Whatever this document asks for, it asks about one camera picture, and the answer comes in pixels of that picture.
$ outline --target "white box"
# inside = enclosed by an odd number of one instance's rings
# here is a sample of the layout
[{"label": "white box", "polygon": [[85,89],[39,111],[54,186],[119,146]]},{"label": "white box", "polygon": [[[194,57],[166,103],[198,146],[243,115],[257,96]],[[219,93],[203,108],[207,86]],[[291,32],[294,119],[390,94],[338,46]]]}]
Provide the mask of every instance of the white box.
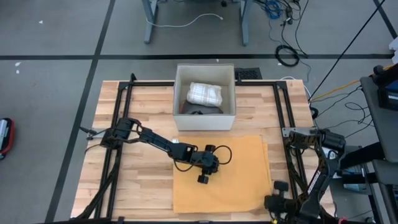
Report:
[{"label": "white box", "polygon": [[[191,82],[221,87],[223,114],[181,114]],[[230,130],[236,115],[233,64],[179,64],[174,83],[173,117],[179,131]]]}]

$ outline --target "yellow towel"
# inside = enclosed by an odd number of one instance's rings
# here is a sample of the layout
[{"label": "yellow towel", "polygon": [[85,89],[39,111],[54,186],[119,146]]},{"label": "yellow towel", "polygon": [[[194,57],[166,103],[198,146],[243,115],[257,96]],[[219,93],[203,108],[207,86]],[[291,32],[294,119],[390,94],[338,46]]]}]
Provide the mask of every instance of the yellow towel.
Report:
[{"label": "yellow towel", "polygon": [[[233,152],[229,164],[220,165],[218,172],[209,175],[208,184],[197,182],[201,169],[194,167],[180,172],[174,167],[173,209],[175,213],[246,212],[262,208],[264,196],[270,195],[272,183],[267,155],[267,144],[260,136],[239,138],[179,137],[180,142],[198,146],[203,151],[207,144],[227,145]],[[220,162],[229,159],[229,151],[215,152]],[[177,163],[181,169],[189,165]]]}]

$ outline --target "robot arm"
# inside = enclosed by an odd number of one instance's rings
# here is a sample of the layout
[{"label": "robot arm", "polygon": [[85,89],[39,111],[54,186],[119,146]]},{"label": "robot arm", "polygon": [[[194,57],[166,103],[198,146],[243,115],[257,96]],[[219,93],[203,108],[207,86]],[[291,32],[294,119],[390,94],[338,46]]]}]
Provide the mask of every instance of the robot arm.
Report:
[{"label": "robot arm", "polygon": [[[302,193],[296,200],[284,198],[284,192],[289,190],[286,182],[275,181],[274,188],[278,194],[265,197],[264,206],[271,213],[274,223],[326,223],[338,224],[335,218],[321,207],[320,199],[329,186],[330,180],[340,168],[340,160],[345,156],[345,139],[343,136],[331,133],[329,130],[310,130],[310,134],[291,131],[287,140],[287,147],[307,149],[313,146],[318,156],[318,167],[308,186],[299,184]],[[297,172],[293,172],[294,179],[299,179]],[[341,223],[361,223],[344,221]]]},{"label": "robot arm", "polygon": [[[128,139],[131,132],[136,133],[137,137]],[[120,118],[115,128],[110,128],[105,132],[100,145],[117,149],[123,143],[131,144],[135,142],[150,144],[166,152],[175,162],[201,168],[202,173],[198,177],[199,183],[207,184],[208,177],[206,175],[218,171],[220,162],[213,154],[216,149],[215,146],[207,145],[204,151],[198,152],[197,146],[187,143],[173,143],[154,133],[151,129],[143,127],[141,122],[132,118]]]}]

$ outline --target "table leg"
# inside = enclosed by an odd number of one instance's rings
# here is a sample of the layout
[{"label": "table leg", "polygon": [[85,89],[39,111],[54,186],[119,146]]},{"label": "table leg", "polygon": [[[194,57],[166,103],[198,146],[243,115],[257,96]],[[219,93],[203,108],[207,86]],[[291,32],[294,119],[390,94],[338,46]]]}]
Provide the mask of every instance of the table leg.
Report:
[{"label": "table leg", "polygon": [[239,15],[241,18],[242,42],[244,46],[247,46],[249,43],[249,11],[252,4],[253,0],[241,0]]},{"label": "table leg", "polygon": [[348,153],[344,158],[342,158],[340,169],[364,164],[374,159],[384,159],[383,148],[379,142]]},{"label": "table leg", "polygon": [[[142,4],[144,5],[144,11],[145,11],[145,16],[147,20],[153,24],[155,24],[156,21],[156,14],[157,14],[157,0],[142,0]],[[145,30],[145,37],[144,37],[144,43],[149,44],[150,43],[150,37],[152,35],[152,28],[153,25],[147,23],[147,27]]]}]

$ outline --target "gray floor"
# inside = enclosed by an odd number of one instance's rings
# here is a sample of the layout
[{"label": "gray floor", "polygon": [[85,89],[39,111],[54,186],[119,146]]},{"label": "gray floor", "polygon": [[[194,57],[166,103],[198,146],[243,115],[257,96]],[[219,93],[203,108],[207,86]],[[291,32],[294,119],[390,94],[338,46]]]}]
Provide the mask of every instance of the gray floor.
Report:
[{"label": "gray floor", "polygon": [[[109,0],[0,0],[0,58],[3,59],[0,60],[0,118],[10,117],[17,124],[17,139],[12,152],[0,162],[0,210],[6,211],[0,216],[0,223],[45,220],[91,66],[91,60],[34,60],[37,57],[18,60],[17,57],[2,56],[93,55],[108,5]],[[298,31],[298,41],[308,54],[335,58],[375,8],[372,0],[310,1]],[[250,15],[250,43],[247,47],[241,45],[237,5],[222,8],[218,2],[176,3],[169,0],[167,4],[160,3],[159,9],[159,24],[186,24],[206,12],[217,13],[224,20],[204,17],[186,28],[155,29],[152,44],[145,45],[145,17],[141,1],[116,0],[101,54],[272,55],[277,46],[268,38],[268,18],[257,5],[253,6]],[[396,30],[397,9],[398,1],[385,3],[384,10]],[[295,22],[286,27],[285,37],[290,43],[294,43],[296,25]],[[271,26],[273,38],[280,39],[280,21],[272,21]],[[391,54],[388,50],[390,41],[392,36],[377,13],[347,52],[357,58],[369,59],[343,59],[317,94],[369,75],[375,65],[390,65],[389,59],[371,59],[369,56]],[[17,62],[21,62],[18,67],[15,66]],[[306,86],[313,91],[335,59],[306,59],[304,62],[312,67]],[[127,80],[131,72],[140,80],[171,80],[178,63],[217,61],[99,60],[81,125],[90,127],[93,122],[103,80]],[[307,67],[302,64],[287,68],[278,65],[275,59],[220,59],[219,63],[234,63],[242,68],[260,67],[265,79],[293,76],[306,80]],[[333,126],[346,119],[360,119],[360,111],[344,107],[344,102],[349,101],[366,105],[363,94],[354,93],[317,119],[319,127]],[[328,100],[313,105],[324,110],[333,102]],[[346,123],[333,130],[348,135],[362,127],[363,124]],[[377,136],[369,127],[347,141],[365,146],[377,141]],[[66,220],[70,216],[86,145],[84,135],[80,133],[56,220]],[[339,217],[349,218],[370,210],[367,196],[342,189],[338,180],[331,187]],[[363,220],[369,216],[372,216],[371,212],[355,219]]]}]

